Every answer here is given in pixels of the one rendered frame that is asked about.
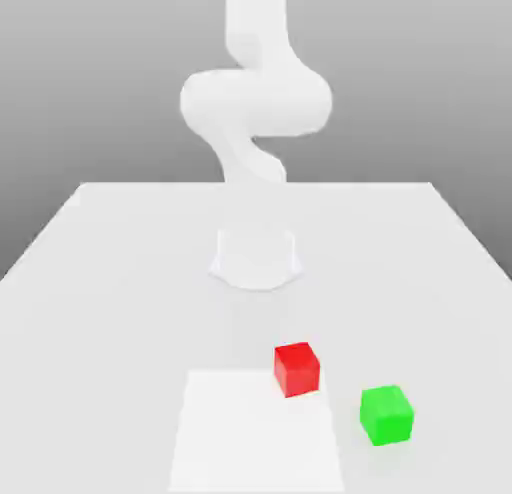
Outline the small red cube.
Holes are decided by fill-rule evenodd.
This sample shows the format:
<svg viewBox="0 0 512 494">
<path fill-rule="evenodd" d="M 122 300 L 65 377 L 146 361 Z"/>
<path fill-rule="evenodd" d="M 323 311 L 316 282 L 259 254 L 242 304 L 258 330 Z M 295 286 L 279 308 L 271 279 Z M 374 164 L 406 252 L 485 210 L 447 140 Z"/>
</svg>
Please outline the small red cube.
<svg viewBox="0 0 512 494">
<path fill-rule="evenodd" d="M 318 391 L 320 362 L 308 342 L 274 349 L 274 375 L 285 398 Z"/>
</svg>

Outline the small green cube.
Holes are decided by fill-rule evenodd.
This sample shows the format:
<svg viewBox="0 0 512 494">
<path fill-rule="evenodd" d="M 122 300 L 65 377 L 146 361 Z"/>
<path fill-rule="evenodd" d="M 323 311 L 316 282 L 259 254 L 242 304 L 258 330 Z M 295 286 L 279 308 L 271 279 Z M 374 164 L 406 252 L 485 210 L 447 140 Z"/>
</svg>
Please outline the small green cube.
<svg viewBox="0 0 512 494">
<path fill-rule="evenodd" d="M 373 446 L 384 446 L 410 439 L 415 412 L 398 385 L 364 389 L 359 418 Z"/>
</svg>

